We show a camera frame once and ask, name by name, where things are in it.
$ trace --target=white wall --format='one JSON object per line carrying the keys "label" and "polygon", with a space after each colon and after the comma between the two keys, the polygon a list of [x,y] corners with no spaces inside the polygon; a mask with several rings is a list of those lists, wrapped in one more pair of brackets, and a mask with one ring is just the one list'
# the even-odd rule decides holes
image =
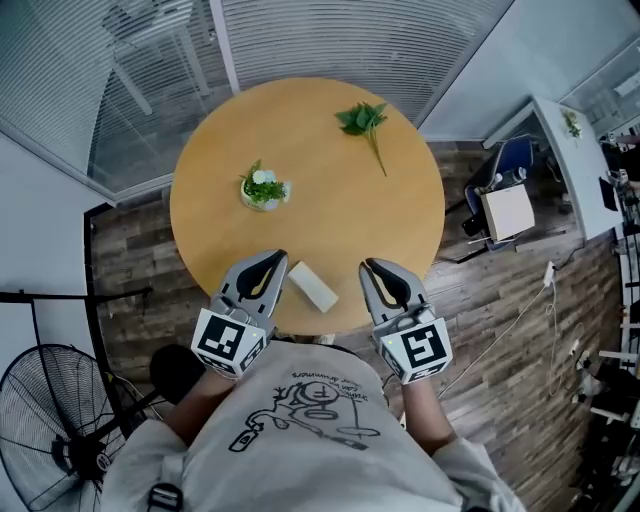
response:
{"label": "white wall", "polygon": [[515,0],[420,132],[483,140],[530,95],[560,100],[639,32],[628,0]]}
{"label": "white wall", "polygon": [[[0,133],[0,291],[84,294],[83,213],[105,198]],[[38,301],[43,343],[93,354],[84,303]],[[30,310],[0,303],[0,377],[35,344]],[[0,510],[23,510],[0,469]]]}

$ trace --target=table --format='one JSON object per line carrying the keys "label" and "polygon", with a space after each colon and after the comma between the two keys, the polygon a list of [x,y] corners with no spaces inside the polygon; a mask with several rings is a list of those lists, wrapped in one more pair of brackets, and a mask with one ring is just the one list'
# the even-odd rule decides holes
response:
{"label": "table", "polygon": [[[436,162],[422,136],[391,105],[378,128],[388,177],[368,142],[344,134],[334,114],[383,100],[354,85],[290,78],[259,85],[212,112],[191,135],[175,170],[171,224],[189,272],[209,294],[235,262],[284,249],[339,296],[321,313],[289,279],[274,319],[291,334],[343,332],[371,322],[358,265],[384,258],[424,276],[444,224]],[[293,184],[272,212],[242,205],[253,162]]]}
{"label": "table", "polygon": [[[565,110],[576,114],[578,124],[582,127],[582,138],[575,139],[568,134],[562,115]],[[618,211],[611,211],[604,206],[598,179],[609,182],[609,167],[591,123],[582,112],[534,96],[524,108],[492,133],[483,146],[488,149],[508,137],[531,114],[536,115],[551,144],[585,240],[621,224],[622,213],[617,197]]]}

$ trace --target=white cable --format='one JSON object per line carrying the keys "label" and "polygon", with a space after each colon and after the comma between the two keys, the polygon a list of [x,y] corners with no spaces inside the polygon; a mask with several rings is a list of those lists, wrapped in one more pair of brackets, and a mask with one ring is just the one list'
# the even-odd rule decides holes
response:
{"label": "white cable", "polygon": [[[581,329],[581,334],[580,336],[578,336],[576,338],[576,331],[578,330],[578,328]],[[569,338],[570,340],[578,341],[580,340],[580,337],[582,336],[582,334],[584,334],[584,324],[582,322],[578,322],[576,324],[576,326],[573,328],[573,331],[571,331],[571,337]],[[567,355],[564,357],[564,359],[562,359],[561,362],[561,369],[560,369],[560,382],[558,382],[558,387],[556,388],[555,391],[551,391],[551,383],[553,381],[552,377],[551,377],[551,373],[553,371],[553,353],[554,353],[554,349],[555,349],[555,345],[556,345],[556,340],[557,340],[557,336],[555,336],[554,340],[553,340],[553,348],[551,350],[551,361],[549,362],[549,396],[555,396],[556,393],[560,390],[560,387],[562,386],[562,380],[564,379],[564,374],[566,373],[566,368],[565,368],[565,364],[567,362],[567,359],[571,359],[571,357],[573,356],[573,352],[570,351],[567,353]]]}
{"label": "white cable", "polygon": [[[489,346],[484,350],[484,352],[482,352],[482,354],[480,354],[480,355],[479,355],[479,356],[478,356],[478,357],[477,357],[477,358],[476,358],[476,359],[475,359],[475,360],[474,360],[474,361],[473,361],[469,366],[467,366],[467,368],[466,368],[466,369],[465,369],[465,370],[464,370],[460,375],[458,375],[458,376],[457,376],[457,377],[456,377],[456,378],[451,382],[451,384],[449,384],[446,388],[444,388],[444,390],[442,390],[442,391],[440,392],[440,394],[438,394],[438,398],[440,398],[442,395],[444,395],[444,394],[449,390],[449,388],[451,388],[451,387],[452,387],[454,384],[456,384],[456,383],[457,383],[457,382],[458,382],[462,377],[464,377],[464,376],[466,375],[466,373],[467,373],[469,370],[471,370],[471,368],[473,368],[473,366],[474,366],[478,361],[480,361],[480,359],[482,359],[482,358],[487,354],[487,352],[489,352],[489,350],[491,350],[491,349],[496,345],[496,343],[498,343],[498,342],[502,339],[502,337],[503,337],[505,334],[507,334],[511,329],[513,329],[513,327],[514,327],[514,326],[518,323],[518,321],[522,318],[522,315],[524,315],[524,314],[527,312],[527,310],[528,310],[528,309],[531,307],[531,305],[532,305],[532,304],[533,304],[533,303],[538,299],[538,297],[540,297],[540,295],[542,295],[542,292],[544,292],[544,290],[545,290],[545,289],[546,289],[546,286],[543,286],[543,287],[542,287],[542,289],[538,292],[538,294],[537,294],[533,299],[531,299],[531,301],[529,302],[529,304],[527,304],[527,305],[525,306],[525,308],[522,310],[522,313],[520,313],[520,314],[518,315],[518,318],[516,318],[516,319],[515,319],[515,321],[514,321],[514,322],[513,322],[509,327],[507,327],[507,329],[506,329],[506,330],[505,330],[505,331],[504,331],[500,336],[498,336],[498,337],[495,339],[495,341],[494,341],[493,343],[491,343],[491,345],[489,345]],[[553,309],[554,309],[554,311],[555,311],[555,285],[554,285],[554,287],[553,287],[553,290],[554,290],[554,308],[553,308]]]}
{"label": "white cable", "polygon": [[558,341],[558,312],[556,310],[557,295],[556,295],[555,279],[551,279],[551,286],[553,286],[553,302],[547,305],[545,309],[545,313],[547,315],[550,315],[551,313],[553,313],[553,343],[551,344],[551,359],[549,359],[549,372],[547,376],[548,376],[548,382],[549,382],[549,396],[555,396],[555,394],[560,389],[560,386],[562,386],[562,379],[564,378],[564,372],[560,372],[560,382],[558,383],[558,387],[556,388],[556,390],[551,391],[552,389],[551,386],[553,383],[553,377],[551,376],[551,374],[553,372],[553,361],[555,360],[555,354],[556,354],[556,342]]}
{"label": "white cable", "polygon": [[[133,382],[131,382],[130,380],[125,379],[124,377],[121,377],[120,375],[116,375],[115,373],[112,373],[111,375],[113,375],[116,379],[120,379],[123,382],[126,382],[127,384],[129,384],[129,386],[131,386],[133,388],[133,390],[138,393],[138,395],[140,396],[140,398],[144,398],[144,395],[140,392],[140,390],[135,387],[133,385]],[[162,420],[162,416],[158,413],[158,411],[156,411],[156,408],[153,405],[149,405],[149,408],[153,411],[153,413],[158,417],[158,419]]]}

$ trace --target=window blinds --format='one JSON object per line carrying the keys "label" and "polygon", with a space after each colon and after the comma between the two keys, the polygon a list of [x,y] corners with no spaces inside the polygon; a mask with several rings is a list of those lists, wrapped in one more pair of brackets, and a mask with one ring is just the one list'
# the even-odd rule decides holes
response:
{"label": "window blinds", "polygon": [[241,89],[289,76],[335,78],[383,96],[411,120],[511,3],[222,0]]}
{"label": "window blinds", "polygon": [[208,0],[3,0],[0,123],[118,192],[231,96]]}

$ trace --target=person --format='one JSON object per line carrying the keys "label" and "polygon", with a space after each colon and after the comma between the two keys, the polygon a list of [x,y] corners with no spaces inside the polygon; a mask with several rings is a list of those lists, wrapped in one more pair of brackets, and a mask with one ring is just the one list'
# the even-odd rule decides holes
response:
{"label": "person", "polygon": [[102,511],[163,510],[148,505],[159,482],[197,512],[524,510],[428,378],[402,388],[405,431],[373,368],[335,348],[273,340],[237,382],[207,370],[127,440]]}

